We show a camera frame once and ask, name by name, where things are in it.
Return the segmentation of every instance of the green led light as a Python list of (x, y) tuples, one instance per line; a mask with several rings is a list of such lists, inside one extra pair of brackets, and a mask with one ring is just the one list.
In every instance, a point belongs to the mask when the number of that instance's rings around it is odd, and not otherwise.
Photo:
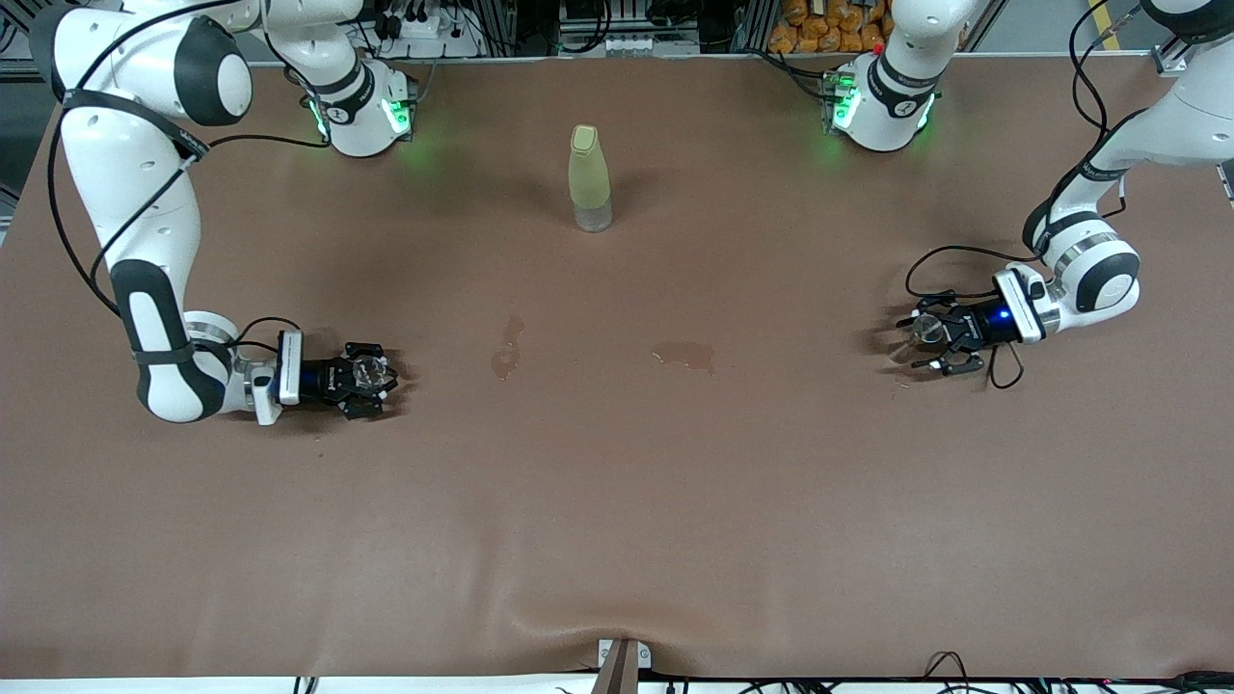
[(926, 122), (929, 120), (929, 107), (934, 105), (934, 95), (930, 94), (929, 101), (926, 101), (926, 106), (922, 109), (922, 117), (917, 121), (917, 130), (926, 127)]
[(845, 128), (853, 125), (853, 114), (856, 112), (860, 104), (861, 91), (854, 86), (849, 90), (848, 96), (835, 106), (835, 120), (833, 121), (835, 127)]
[(381, 110), (385, 111), (390, 127), (395, 132), (406, 132), (408, 128), (407, 106), (401, 101), (381, 100)]
[(317, 132), (320, 132), (322, 137), (327, 137), (326, 122), (321, 120), (321, 111), (317, 110), (317, 102), (312, 99), (308, 100), (308, 110), (312, 111), (312, 117), (317, 119)]

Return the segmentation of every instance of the bottle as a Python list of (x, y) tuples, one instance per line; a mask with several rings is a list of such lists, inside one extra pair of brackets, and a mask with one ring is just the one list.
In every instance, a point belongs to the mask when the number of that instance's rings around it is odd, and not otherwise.
[(597, 233), (613, 221), (612, 189), (608, 185), (608, 164), (600, 149), (600, 133), (595, 126), (580, 125), (570, 137), (570, 200), (574, 221), (582, 231)]

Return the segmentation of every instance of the black cable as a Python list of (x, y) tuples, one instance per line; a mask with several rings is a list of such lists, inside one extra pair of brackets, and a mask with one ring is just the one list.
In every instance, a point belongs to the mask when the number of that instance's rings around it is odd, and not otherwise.
[(960, 654), (956, 653), (955, 651), (939, 651), (939, 652), (934, 653), (933, 656), (930, 656), (930, 663), (932, 664), (927, 666), (926, 673), (922, 674), (922, 679), (926, 679), (927, 677), (934, 674), (934, 671), (937, 671), (939, 668), (939, 666), (942, 666), (943, 662), (946, 661), (948, 658), (950, 658), (951, 662), (955, 663), (955, 667), (960, 671), (960, 677), (964, 678), (964, 685), (967, 687), (969, 685), (969, 671), (967, 671), (967, 668), (964, 667), (964, 658), (961, 658)]
[(60, 117), (56, 121), (56, 127), (52, 128), (52, 142), (48, 146), (47, 154), (47, 204), (52, 210), (52, 222), (56, 225), (56, 233), (60, 237), (60, 245), (64, 246), (64, 252), (68, 254), (69, 261), (73, 262), (73, 269), (77, 270), (81, 282), (90, 289), (99, 301), (107, 307), (109, 311), (120, 316), (120, 309), (116, 304), (111, 301), (93, 282), (90, 282), (90, 275), (86, 274), (85, 267), (81, 265), (81, 259), (78, 258), (77, 251), (73, 249), (73, 242), (69, 241), (68, 232), (64, 231), (64, 220), (60, 219), (60, 205), (56, 196), (56, 154), (60, 147), (60, 126), (64, 123), (64, 111), (60, 111)]
[(1007, 390), (1012, 385), (1019, 383), (1019, 379), (1024, 378), (1024, 362), (1019, 359), (1019, 352), (1016, 351), (1016, 345), (1007, 342), (1007, 347), (1011, 348), (1011, 356), (1016, 357), (1016, 367), (1018, 370), (1016, 372), (1016, 378), (1008, 380), (1007, 383), (998, 383), (998, 379), (995, 378), (995, 359), (998, 358), (1000, 347), (1002, 347), (1002, 345), (995, 345), (990, 348), (990, 368), (986, 369), (986, 377), (990, 379), (990, 385), (993, 385), (998, 390)]
[(220, 137), (210, 143), (210, 147), (217, 147), (220, 144), (227, 144), (228, 142), (236, 142), (237, 140), (264, 140), (269, 142), (281, 142), (284, 144), (296, 144), (300, 147), (312, 147), (313, 149), (325, 149), (329, 147), (329, 142), (307, 142), (305, 140), (292, 140), (290, 137), (280, 137), (278, 135), (228, 135), (226, 137)]
[[(934, 248), (929, 253), (926, 253), (921, 258), (918, 258), (917, 262), (913, 263), (913, 265), (911, 268), (908, 268), (908, 272), (905, 274), (905, 291), (907, 291), (909, 295), (916, 296), (918, 299), (934, 299), (934, 298), (938, 298), (938, 296), (951, 296), (954, 299), (986, 299), (988, 296), (995, 296), (995, 295), (998, 294), (998, 291), (995, 290), (995, 289), (991, 289), (990, 291), (982, 291), (981, 294), (951, 294), (951, 293), (942, 293), (942, 291), (917, 291), (916, 289), (913, 289), (912, 288), (912, 279), (913, 279), (913, 273), (917, 272), (917, 268), (919, 268), (922, 265), (922, 263), (924, 263), (926, 261), (928, 261), (932, 257), (934, 257), (934, 256), (937, 256), (939, 253), (943, 253), (945, 251), (964, 251), (964, 252), (967, 252), (967, 253), (980, 253), (982, 256), (991, 256), (991, 257), (995, 257), (995, 258), (1000, 258), (1000, 259), (1003, 259), (1003, 261), (1012, 261), (1012, 262), (1017, 262), (1017, 263), (1032, 263), (1032, 262), (1041, 259), (1040, 256), (1032, 256), (1032, 257), (1028, 257), (1028, 258), (1022, 258), (1022, 257), (1018, 257), (1018, 256), (1009, 256), (1007, 253), (1000, 253), (998, 251), (991, 251), (988, 248), (981, 248), (981, 247), (977, 247), (977, 246), (963, 246), (963, 245), (958, 245), (958, 243), (953, 243), (950, 246), (940, 246), (938, 248)], [(939, 664), (940, 664), (939, 662), (935, 662), (934, 667), (929, 672), (933, 672), (935, 668), (938, 668)]]
[(1108, 220), (1109, 217), (1112, 217), (1114, 215), (1120, 215), (1120, 214), (1123, 214), (1125, 211), (1127, 211), (1127, 198), (1124, 198), (1123, 195), (1119, 195), (1118, 196), (1118, 209), (1113, 210), (1111, 212), (1106, 212), (1104, 215), (1101, 216), (1101, 219)]
[(244, 342), (244, 336), (248, 335), (248, 331), (253, 330), (258, 325), (262, 325), (263, 322), (281, 322), (284, 325), (288, 325), (288, 326), (291, 326), (291, 327), (294, 327), (296, 330), (300, 330), (300, 326), (296, 325), (296, 322), (292, 321), (292, 320), (290, 320), (290, 319), (284, 319), (281, 316), (262, 316), (262, 317), (259, 317), (257, 320), (249, 321), (249, 324), (244, 326), (244, 330), (241, 330), (239, 335), (236, 336), (236, 340), (232, 340), (231, 342), (223, 345), (223, 347), (228, 347), (230, 348), (230, 347), (234, 347), (237, 345), (242, 345)]
[[(131, 227), (133, 222), (137, 221), (137, 217), (146, 214), (146, 210), (148, 210), (151, 205), (158, 201), (158, 199), (162, 198), (164, 193), (167, 193), (173, 185), (175, 185), (175, 182), (179, 180), (181, 175), (184, 175), (186, 168), (188, 165), (185, 164), (181, 164), (179, 168), (176, 168), (175, 173), (168, 177), (168, 179), (163, 182), (163, 185), (160, 185), (158, 190), (154, 191), (153, 195), (147, 198), (146, 201), (142, 203), (139, 207), (137, 207), (137, 211), (130, 215), (128, 219), (125, 220), (125, 224), (120, 225), (120, 228), (116, 230), (116, 233), (112, 233), (111, 238), (109, 238), (107, 242), (104, 243), (101, 248), (99, 248), (99, 253), (95, 254), (94, 262), (90, 263), (90, 286), (91, 289), (95, 290), (95, 294), (102, 295), (102, 289), (99, 286), (99, 265), (102, 264), (102, 257), (107, 253), (107, 251), (111, 251), (111, 247), (115, 246), (116, 241), (120, 241), (120, 237), (123, 236), (126, 231), (128, 231), (128, 227)], [(111, 300), (109, 307), (115, 307), (115, 306), (116, 306), (115, 300)]]
[(227, 343), (227, 348), (231, 348), (231, 347), (262, 347), (263, 349), (269, 349), (270, 352), (274, 352), (275, 354), (279, 353), (279, 351), (276, 348), (270, 347), (265, 342), (258, 342), (255, 340), (241, 340), (241, 341), (228, 342)]
[(4, 38), (4, 32), (10, 28), (12, 30), (12, 33), (9, 35), (9, 41), (5, 41), (5, 44), (0, 46), (0, 53), (7, 51), (12, 46), (12, 42), (17, 40), (17, 26), (10, 25), (9, 20), (4, 20), (4, 28), (0, 30), (0, 40)]
[(775, 69), (781, 70), (781, 72), (791, 72), (792, 74), (796, 74), (798, 77), (810, 77), (810, 78), (814, 78), (814, 79), (822, 79), (823, 74), (826, 74), (826, 72), (827, 72), (827, 70), (807, 70), (807, 69), (803, 69), (803, 68), (792, 67), (792, 65), (789, 64), (787, 61), (784, 59), (784, 54), (782, 53), (777, 53), (777, 56), (780, 56), (780, 58), (781, 58), (781, 59), (777, 61), (775, 58), (775, 56), (772, 56), (771, 53), (768, 53), (766, 51), (761, 51), (759, 48), (742, 48), (740, 51), (738, 51), (738, 53), (749, 53), (750, 56), (758, 56), (758, 57), (763, 58), (764, 61), (766, 61), (768, 63), (770, 63), (771, 67), (774, 67)]
[[(1087, 73), (1083, 72), (1085, 61), (1088, 59), (1088, 56), (1091, 56), (1092, 52), (1093, 52), (1093, 49), (1096, 49), (1097, 46), (1099, 46), (1099, 44), (1101, 44), (1101, 40), (1098, 38), (1097, 41), (1095, 41), (1092, 43), (1092, 46), (1088, 46), (1088, 48), (1085, 49), (1083, 56), (1076, 63), (1077, 68), (1071, 74), (1071, 105), (1075, 106), (1075, 110), (1080, 114), (1080, 117), (1083, 119), (1085, 122), (1087, 122), (1088, 125), (1096, 127), (1099, 132), (1104, 133), (1106, 132), (1106, 125), (1108, 125), (1107, 122), (1104, 122), (1104, 119), (1107, 117), (1107, 115), (1104, 114), (1106, 104), (1104, 104), (1104, 101), (1101, 100), (1101, 95), (1097, 93), (1097, 88), (1092, 85), (1092, 80), (1088, 80)], [(1080, 105), (1080, 79), (1081, 79), (1081, 75), (1083, 75), (1083, 79), (1086, 80), (1085, 82), (1085, 86), (1087, 86), (1090, 89), (1090, 94), (1092, 94), (1093, 99), (1097, 101), (1097, 107), (1099, 109), (1102, 121), (1095, 120), (1092, 116), (1088, 115), (1088, 111), (1086, 111), (1083, 109), (1083, 106)]]
[(132, 38), (133, 36), (146, 31), (147, 28), (159, 22), (164, 22), (167, 20), (172, 20), (181, 15), (188, 15), (189, 12), (200, 12), (202, 10), (209, 10), (211, 7), (222, 7), (223, 5), (231, 5), (232, 2), (236, 2), (236, 0), (211, 0), (210, 2), (202, 2), (200, 5), (186, 5), (178, 10), (173, 10), (165, 15), (158, 15), (155, 17), (151, 17), (144, 22), (135, 26), (133, 28), (126, 31), (125, 33), (121, 33), (120, 36), (116, 37), (115, 41), (109, 43), (107, 47), (104, 48), (102, 52), (100, 52), (95, 57), (94, 62), (90, 63), (90, 67), (86, 68), (84, 73), (81, 73), (81, 79), (78, 80), (77, 89), (81, 89), (83, 86), (85, 86), (85, 83), (89, 82), (91, 77), (94, 77), (94, 72), (99, 69), (99, 65), (101, 65), (111, 57), (111, 52), (118, 49), (121, 46), (123, 46), (126, 41)]
[(300, 680), (301, 679), (306, 680), (305, 682), (304, 694), (313, 694), (313, 692), (317, 690), (317, 680), (321, 679), (321, 678), (320, 677), (297, 677), (296, 680), (295, 680), (295, 683), (291, 685), (291, 694), (300, 694)]
[(489, 33), (489, 30), (485, 28), (484, 22), (478, 22), (476, 20), (473, 20), (471, 15), (462, 5), (459, 5), (457, 1), (452, 2), (452, 5), (454, 5), (454, 17), (453, 17), (453, 20), (454, 20), (455, 23), (458, 23), (458, 15), (462, 14), (463, 19), (466, 20), (468, 26), (475, 27), (475, 30), (479, 31), (480, 35), (484, 36), (489, 42), (491, 42), (491, 43), (494, 43), (496, 46), (500, 46), (502, 48), (503, 53), (505, 53), (506, 48), (518, 48), (517, 43), (511, 43), (508, 41), (502, 41), (500, 38), (492, 36), (491, 33)]
[(21, 201), (21, 193), (14, 190), (12, 188), (9, 188), (9, 185), (4, 183), (0, 183), (0, 195), (4, 195), (10, 200), (12, 200), (14, 205)]
[(369, 56), (376, 58), (378, 52), (375, 48), (373, 48), (373, 42), (369, 41), (369, 30), (364, 28), (364, 23), (360, 22), (360, 17), (355, 17), (352, 21), (355, 22), (355, 28), (360, 30), (360, 37), (364, 38), (364, 46), (368, 48)]
[(789, 78), (792, 79), (792, 83), (797, 85), (797, 89), (805, 91), (807, 95), (814, 99), (818, 99), (819, 101), (832, 100), (827, 95), (814, 91), (813, 89), (807, 86), (806, 83), (801, 82), (801, 77), (798, 77), (797, 73), (795, 73), (792, 68), (789, 67), (789, 62), (784, 58), (784, 53), (780, 53), (779, 56), (780, 56), (780, 63), (784, 65), (785, 74), (787, 74)]
[(983, 689), (981, 687), (974, 687), (971, 684), (948, 684), (943, 689), (939, 689), (934, 694), (951, 694), (953, 692), (972, 692), (974, 694), (1000, 694), (997, 692)]
[(284, 58), (283, 53), (279, 53), (278, 48), (274, 47), (274, 42), (270, 41), (270, 32), (265, 30), (265, 14), (264, 12), (262, 14), (262, 36), (265, 37), (265, 47), (269, 48), (270, 53), (273, 53), (274, 57), (278, 58), (279, 62), (283, 63), (283, 74), (285, 77), (289, 75), (289, 74), (290, 75), (295, 75), (296, 82), (300, 84), (300, 89), (304, 89), (305, 91), (307, 91), (308, 96), (313, 100), (313, 104), (317, 105), (317, 110), (316, 110), (317, 120), (321, 123), (322, 128), (326, 131), (326, 132), (322, 133), (322, 137), (326, 138), (327, 143), (331, 142), (329, 119), (326, 117), (326, 109), (323, 107), (325, 102), (322, 101), (321, 93), (317, 91), (317, 88), (313, 86), (308, 82), (308, 79), (304, 75), (304, 73), (301, 73), (299, 69), (296, 69), (296, 67), (292, 65), (286, 58)]
[[(1072, 90), (1072, 101), (1075, 104), (1076, 111), (1079, 111), (1080, 115), (1086, 121), (1097, 127), (1098, 130), (1097, 142), (1101, 142), (1101, 138), (1109, 132), (1109, 128), (1107, 127), (1109, 125), (1109, 114), (1106, 111), (1106, 102), (1102, 100), (1101, 93), (1097, 91), (1097, 86), (1092, 83), (1091, 79), (1088, 79), (1088, 75), (1083, 72), (1083, 62), (1076, 58), (1076, 36), (1080, 33), (1080, 27), (1083, 26), (1085, 21), (1093, 14), (1096, 14), (1097, 10), (1104, 7), (1106, 2), (1109, 2), (1109, 0), (1097, 0), (1097, 2), (1093, 2), (1092, 6), (1088, 7), (1088, 11), (1081, 15), (1080, 20), (1075, 23), (1075, 26), (1071, 27), (1071, 33), (1067, 37), (1067, 56), (1071, 58), (1071, 67), (1075, 68), (1075, 75), (1088, 89), (1088, 94), (1092, 95), (1093, 102), (1096, 102), (1097, 105), (1097, 112), (1101, 120), (1095, 122), (1092, 116), (1090, 116), (1088, 112), (1080, 105), (1080, 99), (1075, 90)], [(1092, 52), (1092, 48), (1096, 48), (1099, 41), (1101, 41), (1101, 35), (1098, 33), (1097, 42), (1093, 42), (1093, 46), (1091, 46), (1090, 49), (1085, 53), (1086, 58), (1087, 54)]]
[(608, 4), (608, 0), (596, 0), (600, 4), (600, 11), (596, 12), (596, 30), (592, 36), (582, 46), (582, 48), (566, 48), (565, 46), (559, 46), (558, 52), (560, 53), (586, 53), (595, 48), (598, 48), (601, 43), (608, 37), (608, 30), (612, 28), (613, 23), (613, 9)]

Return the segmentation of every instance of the water stain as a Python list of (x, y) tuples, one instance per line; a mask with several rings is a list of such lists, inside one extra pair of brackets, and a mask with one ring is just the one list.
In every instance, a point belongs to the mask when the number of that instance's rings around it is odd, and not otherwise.
[(492, 373), (497, 374), (499, 380), (506, 380), (518, 368), (518, 361), (522, 358), (522, 352), (518, 349), (518, 337), (526, 328), (523, 319), (518, 316), (510, 316), (510, 321), (506, 322), (501, 347), (492, 354), (491, 362)]
[(687, 369), (703, 370), (714, 374), (716, 367), (712, 361), (716, 358), (716, 349), (711, 345), (698, 342), (660, 342), (652, 348), (652, 356), (661, 364), (681, 363)]

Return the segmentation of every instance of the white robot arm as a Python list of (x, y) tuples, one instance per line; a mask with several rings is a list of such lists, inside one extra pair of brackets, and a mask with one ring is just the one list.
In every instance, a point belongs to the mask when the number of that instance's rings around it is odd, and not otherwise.
[(881, 53), (839, 68), (832, 127), (876, 152), (908, 144), (934, 102), (934, 89), (979, 0), (896, 0), (896, 26)]
[[(270, 2), (267, 26), (325, 105), (334, 147), (368, 156), (407, 135), (410, 119), (397, 116), (410, 104), (401, 102), (406, 77), (359, 61), (334, 26), (358, 10), (359, 0)], [(31, 32), (36, 62), (64, 104), (58, 133), (106, 249), (115, 310), (138, 364), (138, 399), (172, 422), (247, 410), (273, 424), (284, 405), (301, 403), (370, 416), (397, 383), (378, 345), (348, 345), (336, 359), (305, 362), (300, 331), (288, 330), (274, 357), (247, 359), (234, 324), (183, 310), (201, 236), (183, 174), (209, 147), (168, 119), (211, 126), (243, 117), (252, 82), (226, 27), (253, 28), (262, 11), (258, 0), (157, 9), (130, 2), (123, 12), (53, 7)], [(126, 32), (131, 38), (114, 46)]]
[[(1051, 277), (1013, 262), (995, 274), (996, 298), (975, 305), (923, 299), (912, 325), (943, 356), (919, 362), (944, 375), (977, 370), (979, 352), (1033, 343), (1122, 315), (1140, 295), (1140, 257), (1097, 211), (1132, 167), (1215, 165), (1234, 159), (1234, 0), (1143, 0), (1145, 11), (1185, 41), (1208, 41), (1153, 107), (1118, 123), (1029, 215), (1023, 241)], [(955, 362), (951, 357), (965, 361)]]

